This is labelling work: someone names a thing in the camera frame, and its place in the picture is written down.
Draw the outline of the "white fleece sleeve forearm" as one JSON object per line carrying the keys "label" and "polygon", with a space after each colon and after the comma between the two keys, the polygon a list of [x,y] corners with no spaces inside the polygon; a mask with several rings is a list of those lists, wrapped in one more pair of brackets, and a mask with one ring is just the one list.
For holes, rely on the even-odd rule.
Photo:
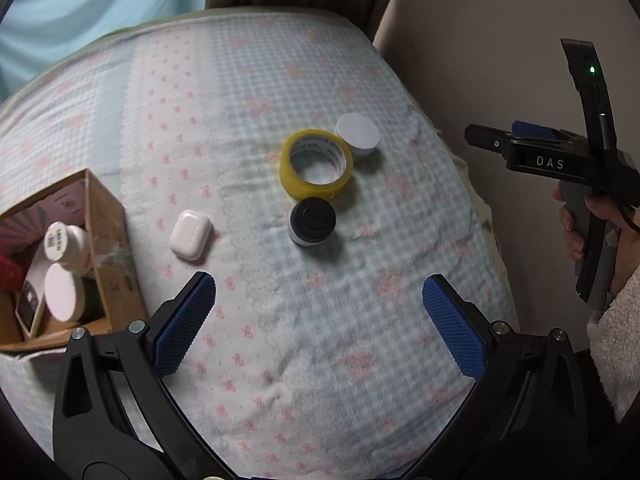
{"label": "white fleece sleeve forearm", "polygon": [[594,314],[587,324],[590,353],[618,422],[639,393],[639,308],[639,270],[635,270],[608,310]]}

